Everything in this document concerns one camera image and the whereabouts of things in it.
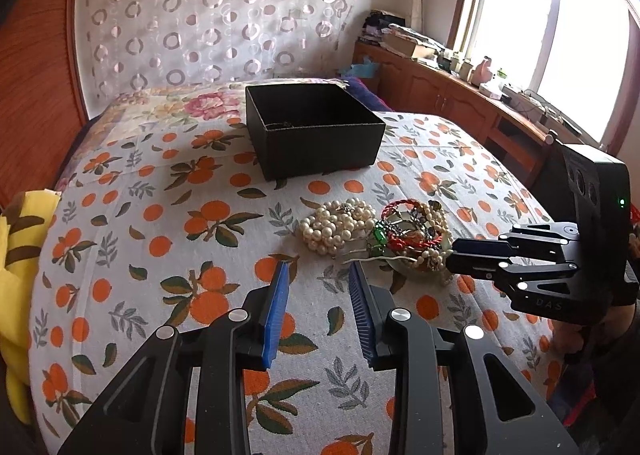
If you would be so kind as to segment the person's right hand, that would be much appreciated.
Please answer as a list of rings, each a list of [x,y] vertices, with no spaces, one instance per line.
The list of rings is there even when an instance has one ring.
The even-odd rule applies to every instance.
[[[608,308],[605,317],[596,325],[580,326],[552,319],[552,350],[581,361],[638,362],[638,303]]]

